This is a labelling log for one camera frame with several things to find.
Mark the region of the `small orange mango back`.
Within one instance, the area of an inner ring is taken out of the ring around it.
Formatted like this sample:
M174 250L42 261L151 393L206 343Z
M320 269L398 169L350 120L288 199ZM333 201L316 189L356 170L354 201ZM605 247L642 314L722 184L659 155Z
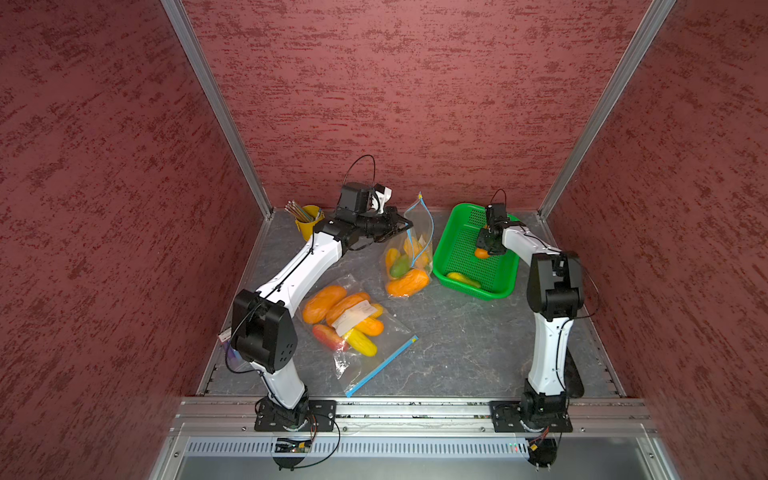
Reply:
M385 267L387 271L390 271L394 263L401 256L400 251L397 248L389 248L385 254Z

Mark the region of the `large orange mango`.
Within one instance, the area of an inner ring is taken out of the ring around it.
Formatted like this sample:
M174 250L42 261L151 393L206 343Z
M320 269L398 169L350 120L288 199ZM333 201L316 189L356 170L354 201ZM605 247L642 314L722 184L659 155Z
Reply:
M336 303L326 314L325 322L332 326L334 322L348 309L354 307L355 305L363 302L368 301L370 299L370 296L365 292L360 292L352 295L348 295L345 298L343 298L341 301Z

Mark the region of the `clear zip bag blue zipper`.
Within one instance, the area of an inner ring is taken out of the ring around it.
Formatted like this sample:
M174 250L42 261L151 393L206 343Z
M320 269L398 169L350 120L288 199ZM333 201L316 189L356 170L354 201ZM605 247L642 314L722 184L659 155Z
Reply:
M312 289L298 319L331 354L334 376L351 397L415 344L418 336L351 275Z

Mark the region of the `red mango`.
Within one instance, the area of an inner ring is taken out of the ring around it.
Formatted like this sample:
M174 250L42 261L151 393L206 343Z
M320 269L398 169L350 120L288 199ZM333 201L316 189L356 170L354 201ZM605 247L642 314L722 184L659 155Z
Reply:
M344 352L349 349L347 341L328 325L315 324L311 331L314 338L332 352Z

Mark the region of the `yellow green mango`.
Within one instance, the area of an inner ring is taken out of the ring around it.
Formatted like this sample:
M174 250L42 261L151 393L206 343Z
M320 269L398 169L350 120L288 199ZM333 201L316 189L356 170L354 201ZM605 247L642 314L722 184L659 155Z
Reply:
M403 244L406 255L411 259L411 266L420 270L429 270L432 264L432 247L424 237L408 238Z

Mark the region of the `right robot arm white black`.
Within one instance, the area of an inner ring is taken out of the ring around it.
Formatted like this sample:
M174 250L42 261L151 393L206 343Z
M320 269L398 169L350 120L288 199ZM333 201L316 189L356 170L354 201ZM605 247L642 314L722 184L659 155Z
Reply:
M487 205L485 215L476 247L490 256L511 251L529 267L526 300L534 314L535 339L519 412L525 428L539 431L567 413L567 344L585 300L583 271L576 254L546 243L512 220L503 204Z

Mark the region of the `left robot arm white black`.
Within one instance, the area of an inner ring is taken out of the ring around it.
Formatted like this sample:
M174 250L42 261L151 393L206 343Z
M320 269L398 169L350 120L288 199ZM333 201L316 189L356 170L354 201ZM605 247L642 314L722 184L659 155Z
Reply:
M298 337L292 318L320 277L359 240L381 243L413 226L387 204L391 196L381 184L343 185L335 210L313 226L299 253L270 281L240 291L233 301L229 346L260 374L264 405L290 428L302 427L309 414L307 388L293 362Z

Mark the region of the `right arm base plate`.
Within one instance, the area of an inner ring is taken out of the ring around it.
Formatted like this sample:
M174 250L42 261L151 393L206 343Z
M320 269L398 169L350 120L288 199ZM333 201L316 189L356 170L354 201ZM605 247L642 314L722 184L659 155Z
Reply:
M490 418L496 433L539 435L572 433L573 425L565 405L526 406L521 401L491 401Z

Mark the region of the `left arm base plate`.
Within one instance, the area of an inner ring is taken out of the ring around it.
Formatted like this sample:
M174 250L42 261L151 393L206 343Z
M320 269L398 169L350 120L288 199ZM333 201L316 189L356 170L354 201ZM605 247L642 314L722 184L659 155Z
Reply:
M270 433L332 432L336 408L334 400L303 399L294 409L287 409L264 397L255 405L253 429Z

